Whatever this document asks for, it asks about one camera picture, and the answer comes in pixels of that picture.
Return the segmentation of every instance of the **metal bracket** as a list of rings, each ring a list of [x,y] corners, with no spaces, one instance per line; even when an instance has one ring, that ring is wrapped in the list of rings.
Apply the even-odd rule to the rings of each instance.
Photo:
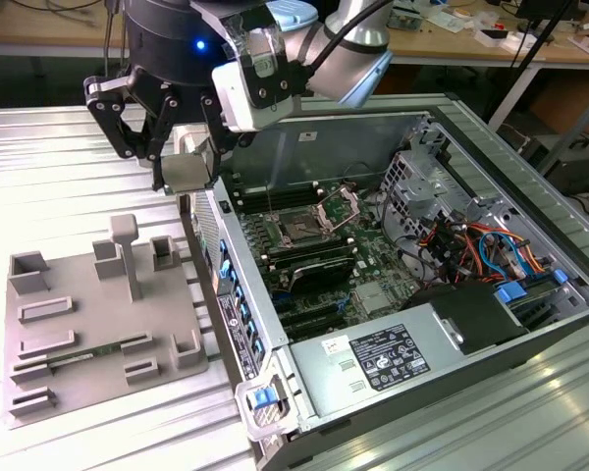
[[[323,204],[325,204],[326,201],[333,198],[338,193],[340,193],[341,196],[346,201],[348,201],[349,207],[351,209],[351,214],[349,214],[345,219],[343,219],[336,226],[334,226],[332,224],[332,221],[330,221],[329,218],[327,217],[327,212],[325,211],[325,207],[323,206]],[[318,203],[315,206],[314,212],[316,213],[316,218],[318,219],[318,222],[321,225],[321,228],[323,228],[323,232],[326,234],[330,234],[333,231],[337,230],[338,228],[341,228],[342,226],[344,226],[346,223],[351,221],[356,216],[358,216],[360,214],[360,208],[357,205],[357,196],[354,193],[350,192],[348,190],[348,188],[342,184],[341,186],[338,187],[338,189],[331,192],[320,203]]]

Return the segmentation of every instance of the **table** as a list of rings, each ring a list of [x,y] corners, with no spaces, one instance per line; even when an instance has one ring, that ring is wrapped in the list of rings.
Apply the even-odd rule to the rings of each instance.
[[[35,6],[43,2],[27,0]],[[37,12],[10,1],[0,2],[0,56],[30,57],[33,68],[39,57],[102,57],[107,12],[102,3],[89,7],[91,25],[67,20],[49,12]],[[116,17],[110,57],[120,57],[122,22]]]
[[[514,15],[501,7],[489,5],[485,0],[476,0],[472,5],[462,7],[473,14],[478,12],[495,12],[500,15],[499,23],[508,30],[517,30],[520,22]],[[409,32],[390,29],[389,49],[393,52],[393,64],[433,65],[433,66],[471,66],[471,67],[510,67],[514,54],[500,47],[486,47],[473,38],[471,30],[452,33],[426,21],[421,26],[422,32]],[[555,32],[555,41],[544,45],[535,56],[534,61],[514,84],[506,99],[489,122],[497,129],[510,113],[523,92],[542,69],[576,69],[589,70],[589,54],[582,51],[567,39],[572,32]]]
[[[473,13],[495,11],[508,29],[516,29],[518,19],[500,7],[476,0],[463,7]],[[47,12],[35,12],[3,1],[0,4],[0,55],[32,57],[101,57],[106,13],[102,4],[88,9],[96,27],[64,20]],[[120,54],[120,21],[114,24],[110,56]],[[423,23],[423,32],[391,30],[389,49],[394,64],[509,67],[513,54],[502,48],[488,48],[473,39],[468,30],[453,34]],[[496,129],[542,69],[589,70],[589,55],[567,41],[571,33],[557,32],[556,40],[544,46],[535,61],[515,83],[491,119]]]
[[[475,117],[465,111],[459,126],[470,127]],[[125,114],[130,124],[143,119],[132,105]],[[489,135],[495,145],[498,137]],[[27,229],[13,233],[7,226],[16,208]],[[0,382],[3,254],[85,253],[106,236],[110,215],[128,211],[136,213],[142,240],[168,234],[182,250],[210,367],[14,431],[0,421],[0,470],[255,469],[174,199],[150,190],[147,169],[116,157],[84,107],[0,110]],[[298,471],[376,466],[589,469],[589,326],[524,365],[322,453]]]

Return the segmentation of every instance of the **metal workbench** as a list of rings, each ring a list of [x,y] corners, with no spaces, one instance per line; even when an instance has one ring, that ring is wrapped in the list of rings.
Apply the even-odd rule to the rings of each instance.
[[[461,105],[442,95],[427,99],[447,108],[452,119],[456,113],[469,135],[474,132],[473,117]],[[136,123],[141,113],[130,109],[126,117]],[[481,146],[503,145],[494,134],[476,131],[473,138]],[[210,358],[208,371],[199,376],[14,431],[0,421],[0,469],[254,468],[202,294],[193,283],[174,198],[149,187],[148,171],[118,159],[84,108],[0,111],[0,382],[8,255],[38,249],[51,259],[88,252],[106,234],[109,216],[126,212],[136,215],[141,241],[170,235],[182,249]],[[537,199],[552,204],[549,196]],[[553,219],[568,209],[551,208]],[[589,232],[582,232],[584,241]],[[371,468],[589,469],[589,327],[515,370],[300,469]]]

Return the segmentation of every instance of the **blue tab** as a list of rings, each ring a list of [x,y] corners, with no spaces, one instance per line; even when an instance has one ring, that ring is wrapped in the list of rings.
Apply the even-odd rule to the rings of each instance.
[[[248,306],[246,305],[245,302],[243,302],[242,305],[240,306],[240,312],[242,313],[242,321],[243,322],[246,322],[250,319],[251,311],[248,309]]]
[[[253,409],[261,409],[279,402],[277,392],[273,388],[263,388],[253,393]]]
[[[257,339],[253,345],[255,346],[255,352],[259,358],[264,356],[264,345],[262,345],[262,340]]]
[[[505,283],[500,285],[500,288],[498,289],[498,296],[505,303],[519,299],[526,294],[526,290],[521,287],[519,282]]]
[[[557,282],[559,282],[561,285],[563,283],[565,283],[567,280],[569,280],[569,277],[567,276],[567,273],[564,272],[563,270],[561,270],[560,268],[557,268],[554,271],[554,278]]]
[[[229,272],[232,269],[232,262],[231,260],[225,260],[223,262],[223,266],[220,267],[220,278],[227,278],[229,277]]]
[[[257,329],[255,328],[255,323],[253,321],[248,323],[247,334],[251,338],[255,337],[255,334],[257,334]]]

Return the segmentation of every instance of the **wire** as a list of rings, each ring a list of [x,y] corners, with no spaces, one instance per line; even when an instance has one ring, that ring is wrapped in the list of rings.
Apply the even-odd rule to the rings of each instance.
[[[478,267],[478,275],[481,276],[484,272],[483,272],[483,268],[482,268],[482,262],[480,261],[480,257],[478,257],[478,253],[475,251],[475,247],[473,246],[473,242],[471,241],[471,239],[469,238],[469,235],[467,235],[467,233],[464,234],[464,238],[467,241],[467,248],[471,252],[473,259],[475,260],[475,264]]]
[[[127,13],[122,12],[122,44],[120,46],[120,69],[125,66],[125,52],[127,50]]]
[[[543,29],[541,34],[539,34],[539,37],[537,38],[535,43],[532,45],[532,47],[530,48],[528,53],[525,55],[525,57],[523,58],[523,61],[521,61],[521,64],[519,64],[519,67],[517,67],[515,69],[515,73],[512,76],[512,80],[510,81],[511,83],[517,83],[517,81],[521,77],[521,74],[524,73],[524,71],[528,68],[530,63],[534,60],[535,56],[539,52],[539,49],[546,42],[546,40],[550,37],[550,34],[552,33],[552,31],[554,31],[555,27],[557,26],[557,24],[559,23],[559,21],[561,20],[563,15],[565,14],[565,11],[572,5],[573,1],[574,0],[562,0],[561,4],[557,7],[557,11],[555,12],[554,16],[550,19],[550,21],[548,22],[546,27]],[[512,90],[512,87],[508,86],[508,87],[503,87],[502,89],[499,90],[499,93],[496,93],[496,95],[495,95],[496,98],[491,100],[491,102],[489,103],[489,106],[486,108],[486,111],[484,112],[484,114],[482,116],[482,120],[485,123],[488,123],[489,121],[491,121],[491,118],[493,118],[496,111],[498,111],[498,109],[500,108],[500,105],[506,99],[507,95],[510,93],[511,90]]]
[[[109,41],[111,41],[111,29],[114,24],[114,14],[107,10],[107,25],[105,27],[105,43],[102,46],[102,55],[105,62],[105,77],[109,77]]]
[[[510,63],[510,67],[509,67],[509,86],[511,86],[511,82],[512,82],[512,68],[514,67],[515,62],[517,62],[517,58],[519,57],[519,53],[521,52],[521,49],[523,49],[523,44],[526,42],[526,36],[528,35],[528,32],[530,31],[530,22],[528,22],[528,24],[526,25],[526,31],[523,32],[523,37],[521,38],[521,43],[519,44],[519,47],[517,48],[517,52],[514,55],[514,58],[512,59],[512,62]]]
[[[88,26],[88,27],[96,27],[96,23],[94,21],[84,18],[89,14],[89,12],[87,10],[71,10],[69,12],[64,12],[61,10],[63,7],[61,5],[53,2],[52,0],[45,0],[45,4],[46,4],[46,8],[48,8],[48,10],[53,15],[55,15],[63,20],[81,23],[81,24]],[[80,14],[81,18],[71,17],[70,15],[68,15],[71,12]]]
[[[498,267],[497,265],[489,262],[489,259],[486,253],[484,252],[484,241],[486,240],[488,235],[489,233],[482,235],[482,237],[480,237],[480,242],[478,243],[478,249],[480,250],[480,256],[482,257],[482,261],[487,267],[491,268],[492,270],[495,270],[500,275],[502,275],[506,281],[508,281],[509,277],[507,276],[507,272],[505,272],[502,268]]]
[[[366,7],[364,10],[362,10],[360,13],[355,15],[351,20],[348,21],[346,25],[341,27],[339,31],[336,33],[336,35],[332,39],[330,39],[327,45],[319,53],[319,55],[316,56],[316,59],[314,59],[312,64],[310,64],[307,67],[309,71],[309,76],[312,77],[316,73],[316,71],[318,71],[318,69],[327,60],[329,55],[332,52],[334,52],[334,49],[336,49],[339,46],[341,41],[345,39],[345,37],[351,32],[352,29],[354,29],[365,19],[369,18],[375,12],[377,12],[378,10],[382,9],[390,3],[393,3],[393,0],[377,0],[376,2]]]
[[[11,2],[15,3],[16,5],[20,5],[21,7],[28,8],[30,10],[35,10],[37,12],[70,12],[73,10],[80,10],[81,8],[91,7],[93,5],[96,5],[97,3],[102,2],[102,0],[95,0],[93,2],[84,3],[82,5],[77,5],[75,7],[60,7],[60,8],[33,7],[32,5],[27,5],[26,3],[22,3],[18,0],[11,0]]]
[[[434,270],[434,273],[436,273],[438,271],[438,268],[436,268],[436,265],[434,265],[431,262],[428,262],[425,258],[421,257],[420,255],[416,255],[414,253],[408,252],[408,251],[403,250],[403,249],[399,250],[399,255],[400,256],[407,255],[408,257],[413,258],[413,259],[421,262],[421,264],[423,264],[426,267],[431,268],[432,270]]]
[[[448,5],[448,7],[450,7],[450,8],[468,7],[469,5],[473,5],[477,1],[478,0],[471,0],[469,2],[459,3],[457,5]]]
[[[412,234],[405,234],[405,235],[400,235],[399,237],[397,237],[395,240],[393,240],[393,245],[395,245],[397,242],[399,242],[400,240],[402,240],[403,238],[406,238],[408,240],[416,240],[416,235],[412,235]]]
[[[485,225],[483,225],[483,224],[478,224],[478,223],[473,223],[473,224],[471,224],[469,227],[470,227],[471,229],[475,229],[476,231],[480,231],[481,233],[487,233],[487,232],[490,232],[490,231],[493,231],[493,230],[495,230],[495,231],[497,231],[497,232],[499,232],[499,233],[506,234],[507,236],[510,236],[510,237],[512,237],[512,238],[514,238],[514,239],[516,239],[516,240],[519,240],[519,241],[524,241],[524,238],[523,238],[522,236],[520,236],[520,235],[517,235],[517,234],[514,234],[514,233],[512,233],[511,231],[508,231],[508,230],[506,230],[506,229],[504,229],[504,228],[490,228],[489,226],[485,226]],[[532,249],[530,248],[530,245],[526,245],[526,248],[527,248],[528,254],[530,255],[530,260],[528,260],[528,263],[529,263],[529,264],[530,264],[530,265],[531,265],[531,266],[532,266],[532,267],[533,267],[533,268],[534,268],[534,269],[535,269],[537,272],[539,272],[539,273],[544,273],[544,272],[545,272],[545,270],[544,270],[544,269],[541,267],[541,265],[539,265],[539,262],[537,262],[537,261],[535,260],[535,258],[536,258],[536,257],[535,257],[535,256],[534,256],[534,254],[532,253]]]
[[[511,15],[514,15],[515,13],[517,13],[517,11],[516,11],[516,10],[515,10],[514,12],[512,12],[511,10],[508,10],[508,9],[504,8],[505,6],[510,6],[510,5],[507,5],[506,3],[502,3],[502,4],[500,4],[500,7],[501,7],[501,8],[502,8],[502,10],[504,10],[505,12],[507,12],[507,13],[510,13]],[[512,7],[513,7],[513,8],[517,8],[517,9],[519,8],[517,5],[512,5]]]

